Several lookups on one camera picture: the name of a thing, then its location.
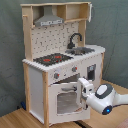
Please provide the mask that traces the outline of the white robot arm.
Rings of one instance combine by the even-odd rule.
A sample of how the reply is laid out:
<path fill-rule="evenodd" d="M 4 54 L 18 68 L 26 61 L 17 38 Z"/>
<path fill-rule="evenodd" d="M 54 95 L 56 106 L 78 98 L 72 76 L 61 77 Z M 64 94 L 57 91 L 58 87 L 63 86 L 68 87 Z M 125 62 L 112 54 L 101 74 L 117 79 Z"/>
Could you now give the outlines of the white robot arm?
<path fill-rule="evenodd" d="M 79 78 L 76 102 L 81 107 L 88 105 L 98 113 L 107 115 L 114 107 L 128 105 L 128 94 L 117 93 L 110 84 L 102 84 L 94 90 L 91 81 Z"/>

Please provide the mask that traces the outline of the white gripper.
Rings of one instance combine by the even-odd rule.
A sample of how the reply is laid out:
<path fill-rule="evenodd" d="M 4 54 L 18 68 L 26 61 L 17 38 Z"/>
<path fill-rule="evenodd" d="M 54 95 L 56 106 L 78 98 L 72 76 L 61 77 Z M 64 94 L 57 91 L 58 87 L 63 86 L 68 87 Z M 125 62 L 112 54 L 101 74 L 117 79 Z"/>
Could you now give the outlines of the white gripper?
<path fill-rule="evenodd" d="M 94 92 L 94 85 L 91 80 L 86 80 L 84 78 L 78 79 L 78 104 L 83 106 L 87 99 Z"/>

